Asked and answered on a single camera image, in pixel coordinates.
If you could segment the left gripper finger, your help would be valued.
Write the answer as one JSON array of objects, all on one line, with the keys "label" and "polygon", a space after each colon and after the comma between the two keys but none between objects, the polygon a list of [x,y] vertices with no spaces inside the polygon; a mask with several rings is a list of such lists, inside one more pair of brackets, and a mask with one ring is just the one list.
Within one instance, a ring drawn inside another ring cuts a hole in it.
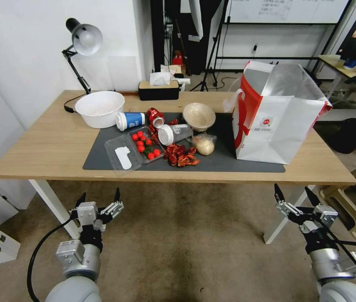
[{"label": "left gripper finger", "polygon": [[83,193],[81,197],[76,201],[74,208],[70,210],[69,221],[79,220],[78,207],[86,201],[86,193]]},{"label": "left gripper finger", "polygon": [[120,188],[115,191],[114,201],[100,211],[100,220],[103,224],[108,224],[115,219],[124,209],[124,204],[121,199]]}]

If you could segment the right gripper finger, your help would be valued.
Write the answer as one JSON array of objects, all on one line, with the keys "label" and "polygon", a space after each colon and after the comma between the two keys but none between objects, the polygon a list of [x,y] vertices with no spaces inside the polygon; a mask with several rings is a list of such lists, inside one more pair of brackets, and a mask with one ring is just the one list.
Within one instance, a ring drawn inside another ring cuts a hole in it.
[{"label": "right gripper finger", "polygon": [[307,198],[309,199],[311,205],[313,206],[313,213],[318,213],[318,206],[321,205],[319,198],[315,195],[315,193],[309,189],[307,186],[304,187]]},{"label": "right gripper finger", "polygon": [[304,213],[295,207],[291,203],[287,203],[285,201],[282,190],[278,186],[278,184],[274,184],[274,197],[276,200],[276,208],[280,210],[280,212],[285,215],[289,219],[300,218]]}]

